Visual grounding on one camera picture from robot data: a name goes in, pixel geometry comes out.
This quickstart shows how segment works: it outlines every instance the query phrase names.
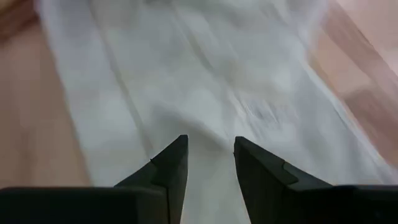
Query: black plastic piece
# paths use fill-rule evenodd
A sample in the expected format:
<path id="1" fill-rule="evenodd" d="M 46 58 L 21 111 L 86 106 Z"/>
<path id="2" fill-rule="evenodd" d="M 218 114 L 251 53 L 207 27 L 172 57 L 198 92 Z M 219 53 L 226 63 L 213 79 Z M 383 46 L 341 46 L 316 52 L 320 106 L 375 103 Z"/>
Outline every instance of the black plastic piece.
<path id="1" fill-rule="evenodd" d="M 188 136 L 113 188 L 0 190 L 0 223 L 180 223 Z"/>
<path id="2" fill-rule="evenodd" d="M 252 224 L 398 222 L 396 186 L 332 186 L 243 137 L 234 156 Z"/>

